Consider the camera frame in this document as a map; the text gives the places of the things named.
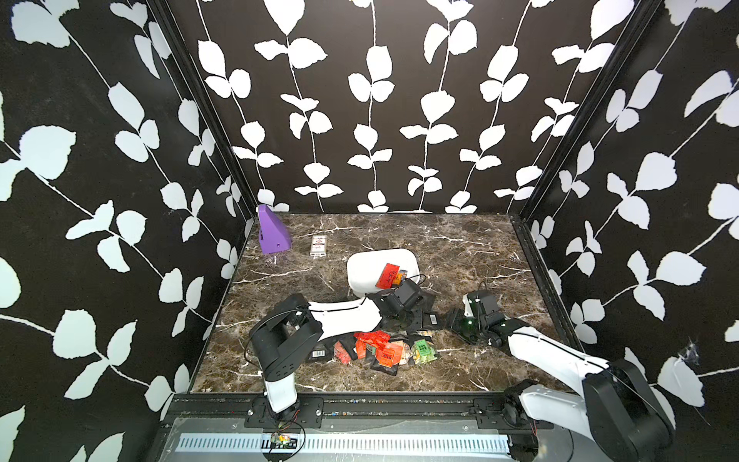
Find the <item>red foil tea bag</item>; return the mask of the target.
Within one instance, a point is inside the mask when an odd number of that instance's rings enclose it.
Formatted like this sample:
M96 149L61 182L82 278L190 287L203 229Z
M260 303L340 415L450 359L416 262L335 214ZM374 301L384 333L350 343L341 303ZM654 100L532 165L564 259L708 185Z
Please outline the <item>red foil tea bag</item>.
M382 290L391 289L400 286L404 278L405 272L400 269L399 265L387 264L381 271L375 286Z

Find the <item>orange red tea bag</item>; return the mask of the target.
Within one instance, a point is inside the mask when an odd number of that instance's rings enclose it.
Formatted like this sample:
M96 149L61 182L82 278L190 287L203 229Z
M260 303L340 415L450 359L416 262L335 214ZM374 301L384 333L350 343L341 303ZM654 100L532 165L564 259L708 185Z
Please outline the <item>orange red tea bag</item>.
M399 342L390 342L375 348L375 360L383 367L392 368L402 360L403 346Z

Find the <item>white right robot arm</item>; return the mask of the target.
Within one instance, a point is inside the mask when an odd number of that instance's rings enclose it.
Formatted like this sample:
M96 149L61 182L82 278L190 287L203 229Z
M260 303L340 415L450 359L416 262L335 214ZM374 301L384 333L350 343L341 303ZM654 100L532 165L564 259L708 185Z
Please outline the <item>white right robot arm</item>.
M593 441L612 461L652 461L674 442L665 407L634 363L579 352L507 317L487 290L465 295L446 326L470 345L497 348L567 386L561 392L527 379L506 389L498 408L508 425L559 425Z

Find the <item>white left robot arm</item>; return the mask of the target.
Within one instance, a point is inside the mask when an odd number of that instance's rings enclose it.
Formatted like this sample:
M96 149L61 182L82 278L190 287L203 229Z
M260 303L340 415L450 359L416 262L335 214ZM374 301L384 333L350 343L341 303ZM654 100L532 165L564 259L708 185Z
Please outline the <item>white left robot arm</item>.
M359 334L375 339L396 331L421 330L434 302L435 296L410 278L396 288L356 300L320 303L293 294L275 305L247 337L262 372L271 414L282 417L298 408L294 373L317 346L332 346Z

